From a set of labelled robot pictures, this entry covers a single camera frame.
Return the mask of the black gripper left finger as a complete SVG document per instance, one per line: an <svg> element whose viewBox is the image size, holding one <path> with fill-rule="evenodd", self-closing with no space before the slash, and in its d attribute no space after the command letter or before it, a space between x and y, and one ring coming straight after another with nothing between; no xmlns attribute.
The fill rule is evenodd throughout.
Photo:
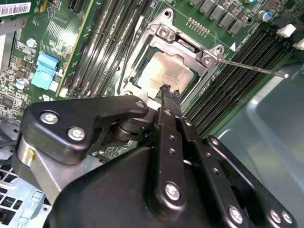
<svg viewBox="0 0 304 228"><path fill-rule="evenodd" d="M36 182L54 205L77 178L132 149L153 148L147 203L156 214L179 214L185 207L185 179L173 92L169 85L160 87L157 110L134 95L31 104L12 166L22 179Z"/></svg>

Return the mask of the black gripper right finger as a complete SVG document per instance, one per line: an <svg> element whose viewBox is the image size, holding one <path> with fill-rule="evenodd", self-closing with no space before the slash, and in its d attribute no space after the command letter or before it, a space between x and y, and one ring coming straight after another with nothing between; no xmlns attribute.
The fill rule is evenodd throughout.
<svg viewBox="0 0 304 228"><path fill-rule="evenodd" d="M295 228L293 215L216 137L201 139L181 114L181 95L174 91L183 156L213 228Z"/></svg>

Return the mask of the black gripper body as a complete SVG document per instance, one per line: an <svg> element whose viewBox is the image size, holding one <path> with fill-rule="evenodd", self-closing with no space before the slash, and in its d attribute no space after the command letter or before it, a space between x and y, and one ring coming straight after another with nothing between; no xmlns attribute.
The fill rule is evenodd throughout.
<svg viewBox="0 0 304 228"><path fill-rule="evenodd" d="M210 228L207 192L194 167L184 165L187 204L175 221L164 221L147 205L153 148L135 148L69 183L48 217L51 228Z"/></svg>

